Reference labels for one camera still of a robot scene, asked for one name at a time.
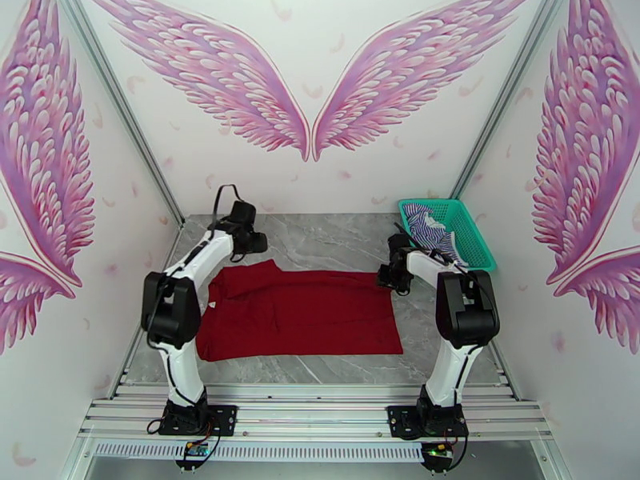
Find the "pink wing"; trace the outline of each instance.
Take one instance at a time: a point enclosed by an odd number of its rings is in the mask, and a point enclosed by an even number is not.
[[[75,62],[53,0],[31,0],[0,73],[2,185],[40,258],[82,283],[74,255],[89,245],[89,143]]]
[[[636,354],[640,346],[640,246],[601,255],[583,266],[556,289],[562,296],[575,291],[589,299],[598,332],[627,343]]]
[[[570,0],[545,96],[533,216],[551,284],[594,251],[638,161],[640,82],[601,0]]]
[[[25,330],[34,333],[42,300],[54,294],[75,297],[71,288],[44,266],[0,252],[0,355],[5,349],[5,339],[12,347],[16,338],[22,340]]]
[[[392,24],[351,59],[312,132],[314,159],[386,134],[476,64],[516,19],[525,0],[461,0]]]
[[[309,127],[269,56],[231,26],[155,0],[94,0],[118,21],[126,46],[189,102],[269,151],[309,157]]]

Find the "wall mural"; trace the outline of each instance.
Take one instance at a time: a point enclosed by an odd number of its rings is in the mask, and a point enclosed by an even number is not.
[[[155,0],[94,1],[117,19],[127,47],[224,130],[317,161],[329,146],[373,142],[436,98],[504,37],[525,0],[460,0],[384,27],[352,57],[311,128],[249,35]]]
[[[33,334],[42,301],[82,286],[74,256],[94,226],[89,143],[69,43],[54,0],[30,0],[0,85],[2,187],[41,260],[0,251],[0,354]]]
[[[551,54],[534,178],[535,237],[555,253],[554,296],[586,297],[595,325],[640,346],[640,246],[589,259],[638,162],[640,80],[602,0],[570,0]]]

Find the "wing mural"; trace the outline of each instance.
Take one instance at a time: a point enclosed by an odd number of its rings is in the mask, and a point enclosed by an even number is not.
[[[310,134],[266,52],[247,34],[155,0],[93,0],[124,44],[168,83],[248,142],[292,146],[315,161],[329,146],[373,142],[475,65],[525,0],[461,0],[374,34],[345,68]]]
[[[267,151],[309,157],[309,126],[269,55],[242,31],[155,0],[93,0],[124,44],[187,100]]]
[[[371,36],[316,119],[314,159],[329,146],[369,144],[435,99],[504,37],[524,1],[460,0]]]
[[[44,299],[74,298],[74,256],[91,243],[89,143],[75,61],[54,0],[30,0],[0,73],[2,187],[36,255],[0,253],[0,354],[34,332]]]
[[[638,161],[640,81],[602,0],[570,0],[545,97],[533,216],[552,284],[594,251]]]
[[[589,300],[605,328],[640,346],[640,246],[591,260],[638,162],[640,80],[602,0],[570,0],[551,54],[538,136],[534,226],[555,253],[548,284]]]

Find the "white wall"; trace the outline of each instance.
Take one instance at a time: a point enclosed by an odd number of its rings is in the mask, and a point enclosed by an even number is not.
[[[313,125],[341,72],[372,34],[458,0],[158,1],[251,36]],[[506,38],[435,100],[389,126],[375,142],[355,152],[332,146],[319,162],[304,162],[291,147],[267,153],[226,134],[219,120],[189,103],[122,44],[110,14],[92,0],[82,2],[181,208],[202,214],[210,212],[218,185],[227,182],[236,182],[263,213],[386,212],[396,211],[400,198],[446,197],[540,0],[525,0]]]
[[[28,1],[0,2],[3,61]],[[149,268],[162,265],[176,232],[62,13],[60,22],[78,62],[86,111],[93,243],[75,255],[74,271],[82,280],[82,287],[71,286],[75,299],[46,299],[33,335],[27,332],[0,355],[0,478],[59,477],[90,400],[103,397],[116,379],[138,325],[143,277]],[[5,137],[6,126],[0,130]],[[2,190],[0,250],[42,263]]]
[[[618,33],[640,53],[640,0],[604,1]],[[598,333],[586,298],[553,296],[555,286],[545,282],[554,255],[534,240],[531,183],[543,87],[558,29],[567,19],[566,2],[522,80],[518,101],[484,154],[476,173],[482,177],[462,199],[498,264],[493,276],[502,322],[498,344],[524,397],[544,405],[573,477],[638,478],[640,355],[609,338],[606,330]],[[636,168],[593,257],[640,243],[638,188]]]

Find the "green basket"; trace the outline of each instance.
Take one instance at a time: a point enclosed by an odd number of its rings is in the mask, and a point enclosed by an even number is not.
[[[470,270],[491,272],[495,269],[494,257],[489,252],[489,248],[486,246],[464,203],[459,200],[438,198],[401,200],[398,202],[398,207],[402,215],[402,223],[407,232],[410,232],[410,230],[404,207],[409,203],[428,206],[433,211],[430,216],[434,220],[444,224],[446,231],[455,232],[456,249],[460,253],[460,257],[469,264]]]

